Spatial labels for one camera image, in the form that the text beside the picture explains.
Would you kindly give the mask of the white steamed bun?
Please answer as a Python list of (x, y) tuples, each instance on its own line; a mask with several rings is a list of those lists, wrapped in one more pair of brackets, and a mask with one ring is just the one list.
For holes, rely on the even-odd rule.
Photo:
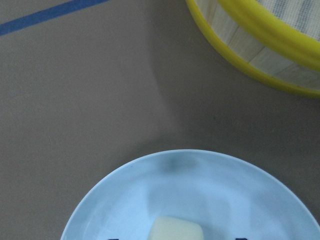
[(197, 223), (169, 216), (158, 217), (148, 240), (203, 240), (204, 233)]

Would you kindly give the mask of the yellow bamboo steamer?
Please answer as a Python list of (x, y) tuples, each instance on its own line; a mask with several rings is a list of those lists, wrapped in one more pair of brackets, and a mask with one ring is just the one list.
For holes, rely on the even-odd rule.
[(246, 75), (273, 88), (320, 96), (317, 0), (189, 0), (213, 48)]

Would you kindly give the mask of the light blue plate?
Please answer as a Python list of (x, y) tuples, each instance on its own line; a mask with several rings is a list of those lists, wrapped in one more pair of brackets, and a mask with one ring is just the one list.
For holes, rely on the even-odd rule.
[(320, 226), (275, 177), (218, 152), (149, 154), (99, 181), (69, 218), (63, 240), (146, 240), (170, 216), (201, 226), (206, 240), (317, 240)]

